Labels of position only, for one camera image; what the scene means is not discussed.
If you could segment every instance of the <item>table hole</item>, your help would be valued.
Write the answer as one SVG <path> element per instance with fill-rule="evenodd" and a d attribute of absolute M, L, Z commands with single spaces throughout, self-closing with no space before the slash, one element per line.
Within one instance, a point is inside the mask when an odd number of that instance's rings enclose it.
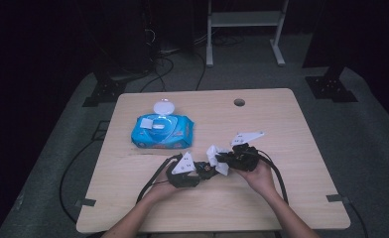
<path fill-rule="evenodd" d="M 241 106 L 244 106 L 245 104 L 246 104 L 246 102 L 241 98 L 237 98 L 234 100 L 234 105 L 236 105 L 236 106 L 241 107 Z"/>

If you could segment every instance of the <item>blue package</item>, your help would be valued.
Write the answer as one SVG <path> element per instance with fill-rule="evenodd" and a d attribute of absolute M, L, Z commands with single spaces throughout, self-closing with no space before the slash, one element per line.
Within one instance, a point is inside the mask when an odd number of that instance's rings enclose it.
<path fill-rule="evenodd" d="M 187 116 L 147 114 L 137 119 L 132 142 L 146 149 L 184 149 L 192 145 L 193 127 Z"/>

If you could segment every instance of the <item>white triangle object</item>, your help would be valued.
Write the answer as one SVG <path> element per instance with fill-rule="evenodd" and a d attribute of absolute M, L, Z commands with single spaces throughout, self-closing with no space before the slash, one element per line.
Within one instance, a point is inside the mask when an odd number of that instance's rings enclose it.
<path fill-rule="evenodd" d="M 176 167 L 172 170 L 173 175 L 195 171 L 195 163 L 192 155 L 186 152 L 182 159 L 177 163 Z"/>
<path fill-rule="evenodd" d="M 242 145 L 264 136 L 264 132 L 248 132 L 248 133 L 238 133 L 231 142 L 231 146 Z"/>

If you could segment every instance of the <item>metal stand leg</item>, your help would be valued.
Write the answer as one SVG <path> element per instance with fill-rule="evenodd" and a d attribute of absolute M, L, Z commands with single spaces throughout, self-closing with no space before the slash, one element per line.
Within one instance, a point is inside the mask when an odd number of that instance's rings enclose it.
<path fill-rule="evenodd" d="M 282 27 L 284 26 L 285 15 L 287 13 L 287 8 L 288 8 L 288 2 L 289 0 L 285 0 L 284 6 L 282 7 L 281 15 L 279 16 L 278 27 L 276 29 L 275 39 L 270 40 L 271 47 L 274 52 L 278 66 L 285 65 L 285 61 L 284 58 L 282 57 L 281 51 L 279 50 L 278 44 L 279 44 L 279 39 L 281 37 Z"/>
<path fill-rule="evenodd" d="M 206 66 L 213 66 L 212 52 L 212 3 L 209 0 L 207 9 L 207 44 L 206 44 Z"/>

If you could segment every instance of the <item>gray carpet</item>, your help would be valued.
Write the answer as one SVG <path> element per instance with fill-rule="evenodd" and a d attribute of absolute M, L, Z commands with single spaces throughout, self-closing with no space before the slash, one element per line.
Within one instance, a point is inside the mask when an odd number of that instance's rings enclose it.
<path fill-rule="evenodd" d="M 291 88 L 303 110 L 328 171 L 340 193 L 354 202 L 369 237 L 389 237 L 389 115 L 359 75 L 346 69 L 341 81 L 358 102 L 316 100 L 305 77 L 323 75 L 325 68 L 302 68 L 310 35 L 283 36 L 280 48 L 286 66 L 278 67 L 269 46 L 270 36 L 245 37 L 231 48 L 214 48 L 214 67 L 207 68 L 198 90 L 242 88 Z M 203 58 L 205 48 L 196 49 Z M 202 61 L 194 55 L 169 56 L 173 70 L 163 77 L 167 91 L 195 90 Z M 158 73 L 170 63 L 159 60 Z M 128 83 L 125 92 L 139 92 L 157 75 L 151 73 Z M 85 237 L 63 213 L 59 199 L 62 175 L 73 157 L 88 143 L 101 120 L 110 120 L 114 103 L 81 107 L 96 84 L 93 74 L 84 78 L 35 164 L 17 204 L 7 216 L 0 237 Z M 157 80 L 145 91 L 161 91 Z M 83 199 L 102 146 L 89 145 L 65 176 L 63 198 L 74 219 L 77 200 Z M 361 224 L 346 205 L 351 226 L 346 230 L 318 231 L 323 237 L 364 237 Z M 212 237 L 213 234 L 199 234 Z M 249 237 L 251 234 L 237 234 Z"/>

